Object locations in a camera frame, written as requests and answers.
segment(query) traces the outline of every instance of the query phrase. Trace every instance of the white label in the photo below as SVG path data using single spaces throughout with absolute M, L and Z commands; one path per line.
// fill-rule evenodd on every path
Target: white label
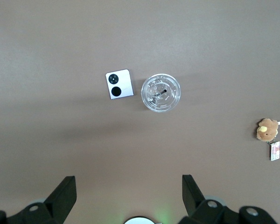
M 274 142 L 271 144 L 271 161 L 280 158 L 280 142 Z

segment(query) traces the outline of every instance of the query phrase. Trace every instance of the tag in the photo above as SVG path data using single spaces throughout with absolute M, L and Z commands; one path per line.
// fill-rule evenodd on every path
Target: tag
M 271 144 L 271 161 L 280 158 L 280 142 L 274 142 Z

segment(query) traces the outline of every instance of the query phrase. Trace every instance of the stuffed toy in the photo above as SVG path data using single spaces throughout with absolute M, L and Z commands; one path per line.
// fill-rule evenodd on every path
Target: stuffed toy
M 272 141 L 278 134 L 278 121 L 263 119 L 257 129 L 257 138 L 261 141 Z

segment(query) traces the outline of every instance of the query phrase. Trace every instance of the plush keychain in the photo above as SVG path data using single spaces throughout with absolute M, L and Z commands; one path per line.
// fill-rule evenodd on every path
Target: plush keychain
M 278 121 L 269 118 L 263 119 L 257 129 L 257 138 L 261 141 L 270 142 L 278 134 Z

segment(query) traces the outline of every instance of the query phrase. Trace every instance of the white light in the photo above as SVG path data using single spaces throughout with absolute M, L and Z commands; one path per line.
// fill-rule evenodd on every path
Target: white light
M 148 218 L 135 217 L 135 218 L 131 218 L 130 220 L 126 221 L 125 224 L 154 224 L 154 223 L 153 223 L 153 221 L 149 220 Z

